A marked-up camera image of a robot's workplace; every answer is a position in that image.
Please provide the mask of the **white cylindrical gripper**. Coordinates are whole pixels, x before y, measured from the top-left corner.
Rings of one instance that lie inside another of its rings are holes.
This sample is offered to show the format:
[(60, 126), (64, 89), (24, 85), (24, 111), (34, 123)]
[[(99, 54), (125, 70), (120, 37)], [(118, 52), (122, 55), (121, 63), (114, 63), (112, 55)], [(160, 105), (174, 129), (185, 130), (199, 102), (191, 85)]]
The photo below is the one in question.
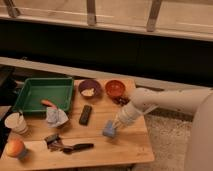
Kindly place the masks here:
[(113, 121), (113, 128), (121, 129), (122, 126), (132, 125), (141, 115), (142, 112), (129, 102), (119, 110), (116, 120)]

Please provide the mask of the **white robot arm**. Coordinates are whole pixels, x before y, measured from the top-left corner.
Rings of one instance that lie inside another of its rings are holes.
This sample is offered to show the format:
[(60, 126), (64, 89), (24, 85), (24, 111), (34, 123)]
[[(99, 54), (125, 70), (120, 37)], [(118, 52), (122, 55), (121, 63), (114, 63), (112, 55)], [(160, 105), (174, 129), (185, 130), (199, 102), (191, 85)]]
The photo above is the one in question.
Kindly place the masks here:
[(209, 95), (213, 95), (211, 88), (170, 91), (136, 88), (130, 95), (130, 101), (117, 113), (113, 127), (117, 129), (132, 125), (140, 116), (158, 107), (194, 114)]

